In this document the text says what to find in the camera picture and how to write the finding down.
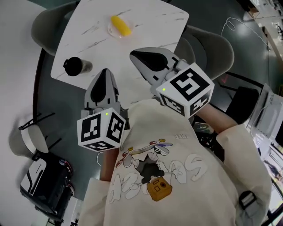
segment marble table top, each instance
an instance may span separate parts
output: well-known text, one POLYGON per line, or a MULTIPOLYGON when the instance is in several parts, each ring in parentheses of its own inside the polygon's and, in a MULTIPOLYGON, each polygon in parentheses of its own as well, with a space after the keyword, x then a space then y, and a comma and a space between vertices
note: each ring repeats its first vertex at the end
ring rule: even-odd
POLYGON ((94 76, 108 68, 114 74, 122 107, 152 98, 150 85, 130 61, 131 51, 162 47, 174 52, 189 14, 161 0, 82 0, 61 38, 51 77, 87 89, 94 76), (128 37, 115 38, 107 27, 112 15, 134 25, 128 37), (71 57, 92 62, 89 73, 68 76, 63 63, 71 57))

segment sleeve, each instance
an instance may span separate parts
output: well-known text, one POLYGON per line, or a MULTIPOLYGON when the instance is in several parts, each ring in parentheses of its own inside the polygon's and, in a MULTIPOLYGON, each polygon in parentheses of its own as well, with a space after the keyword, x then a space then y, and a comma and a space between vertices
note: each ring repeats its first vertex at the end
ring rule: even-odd
POLYGON ((220 133, 216 140, 225 150, 224 165, 261 200, 267 212, 271 179, 251 135, 243 125, 237 125, 220 133))
POLYGON ((89 180, 78 226, 103 225, 109 186, 108 181, 100 181, 95 178, 89 180))

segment black cup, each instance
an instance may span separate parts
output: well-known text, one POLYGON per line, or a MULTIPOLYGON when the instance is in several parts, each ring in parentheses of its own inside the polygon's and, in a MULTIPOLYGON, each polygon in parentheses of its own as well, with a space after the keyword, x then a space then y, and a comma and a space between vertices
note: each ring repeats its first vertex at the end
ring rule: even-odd
POLYGON ((63 67, 69 76, 77 76, 80 73, 90 72, 92 70, 92 63, 81 60, 78 57, 71 57, 65 60, 63 67))

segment black bottle cap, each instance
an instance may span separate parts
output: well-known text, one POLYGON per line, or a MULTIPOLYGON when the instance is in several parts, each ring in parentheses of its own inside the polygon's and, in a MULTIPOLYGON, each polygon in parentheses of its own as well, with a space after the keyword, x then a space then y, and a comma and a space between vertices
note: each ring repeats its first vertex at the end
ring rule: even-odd
POLYGON ((65 60, 63 67, 65 68, 66 73, 69 76, 77 76, 80 74, 83 64, 78 57, 71 57, 68 60, 65 60))

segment cartoon graphic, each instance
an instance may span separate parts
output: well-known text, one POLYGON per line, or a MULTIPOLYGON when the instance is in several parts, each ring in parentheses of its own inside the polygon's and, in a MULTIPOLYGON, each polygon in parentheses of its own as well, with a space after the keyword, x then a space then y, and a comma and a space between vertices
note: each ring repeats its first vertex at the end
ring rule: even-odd
POLYGON ((136 172, 128 173, 123 180, 120 180, 119 174, 114 178, 110 186, 110 199, 108 203, 114 200, 120 200, 121 192, 125 193, 126 199, 135 197, 140 190, 145 195, 150 194, 152 200, 159 201, 172 192, 171 178, 175 178, 180 184, 187 183, 187 171, 191 171, 191 181, 197 181, 207 171, 207 165, 202 161, 202 157, 197 154, 188 155, 184 165, 180 161, 173 160, 169 168, 162 161, 159 161, 158 155, 166 156, 169 150, 166 147, 172 146, 171 143, 165 143, 165 139, 152 141, 148 146, 134 150, 133 147, 122 154, 123 158, 116 164, 116 168, 122 163, 124 167, 133 166, 136 172), (144 158, 134 159, 133 156, 149 151, 144 158))

